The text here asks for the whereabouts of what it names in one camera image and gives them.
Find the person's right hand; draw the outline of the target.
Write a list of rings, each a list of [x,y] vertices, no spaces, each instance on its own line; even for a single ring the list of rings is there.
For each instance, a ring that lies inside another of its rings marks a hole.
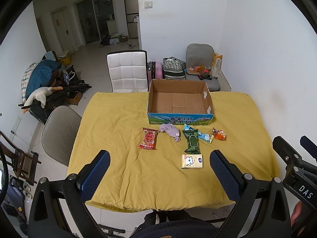
[[[305,205],[303,204],[303,202],[299,201],[298,203],[296,203],[290,218],[291,227],[300,225],[306,218],[305,213]]]

